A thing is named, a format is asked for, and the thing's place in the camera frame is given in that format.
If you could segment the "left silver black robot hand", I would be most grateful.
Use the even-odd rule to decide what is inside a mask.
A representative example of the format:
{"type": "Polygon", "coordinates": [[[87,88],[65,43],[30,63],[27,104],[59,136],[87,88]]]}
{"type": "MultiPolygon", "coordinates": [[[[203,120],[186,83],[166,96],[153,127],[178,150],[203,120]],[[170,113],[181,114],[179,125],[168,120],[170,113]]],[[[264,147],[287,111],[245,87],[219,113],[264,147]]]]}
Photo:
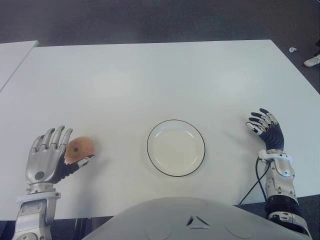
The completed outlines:
{"type": "Polygon", "coordinates": [[[29,186],[57,184],[89,163],[95,145],[89,137],[70,140],[73,130],[63,125],[38,136],[29,151],[25,179],[29,186]]]}

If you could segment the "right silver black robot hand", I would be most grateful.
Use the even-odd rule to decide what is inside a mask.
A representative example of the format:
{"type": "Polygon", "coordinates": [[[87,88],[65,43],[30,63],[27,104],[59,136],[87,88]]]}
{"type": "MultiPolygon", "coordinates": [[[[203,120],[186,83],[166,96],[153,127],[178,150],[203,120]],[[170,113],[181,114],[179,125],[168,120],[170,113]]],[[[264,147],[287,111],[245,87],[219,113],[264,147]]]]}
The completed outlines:
{"type": "Polygon", "coordinates": [[[285,139],[278,120],[266,109],[260,108],[259,111],[250,113],[246,127],[259,136],[267,151],[284,151],[285,139]]]}

